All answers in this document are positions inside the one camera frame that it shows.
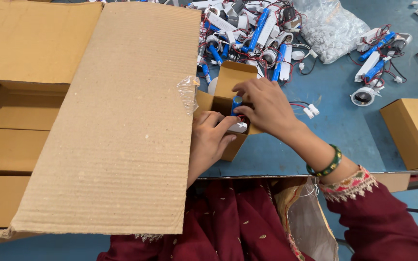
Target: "maroon clothing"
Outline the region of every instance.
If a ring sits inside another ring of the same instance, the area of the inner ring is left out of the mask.
[[[406,205],[360,171],[347,183],[321,186],[328,208],[350,228],[345,238],[355,250],[352,259],[418,261],[418,226]],[[203,196],[188,192],[183,234],[113,235],[97,261],[313,261],[294,253],[264,182],[213,181]]]

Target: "plastic wrap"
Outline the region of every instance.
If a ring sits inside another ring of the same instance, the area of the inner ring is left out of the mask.
[[[301,29],[305,40],[329,64],[357,48],[356,40],[369,26],[344,9],[339,0],[295,0],[294,7],[307,15]]]
[[[185,106],[186,113],[191,116],[198,108],[196,101],[196,93],[198,91],[199,78],[196,76],[187,76],[177,84],[178,93],[182,99],[183,106]]]

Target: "maroon sleeve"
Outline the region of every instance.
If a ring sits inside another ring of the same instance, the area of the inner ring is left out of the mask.
[[[328,209],[340,214],[340,224],[349,228],[345,239],[355,251],[351,260],[418,260],[418,226],[407,205],[366,169],[320,187]]]

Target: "electronic components pile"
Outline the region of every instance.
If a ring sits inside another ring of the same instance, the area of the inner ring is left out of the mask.
[[[186,7],[203,10],[197,64],[203,73],[200,76],[208,83],[212,80],[209,64],[220,66],[223,59],[254,65],[259,78],[283,84],[291,81],[295,64],[299,63],[301,74],[309,74],[314,68],[317,54],[301,37],[307,16],[288,0],[210,0]],[[308,56],[315,60],[310,62],[308,72],[303,72],[302,61]]]

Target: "green object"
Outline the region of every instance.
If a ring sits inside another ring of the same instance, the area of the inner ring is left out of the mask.
[[[322,177],[332,173],[332,171],[334,171],[336,167],[338,167],[338,165],[341,162],[341,150],[333,144],[330,144],[330,146],[332,146],[335,149],[335,157],[333,158],[332,163],[330,163],[330,165],[328,165],[326,169],[319,172],[313,172],[311,166],[306,164],[306,169],[309,172],[309,174],[317,177]]]

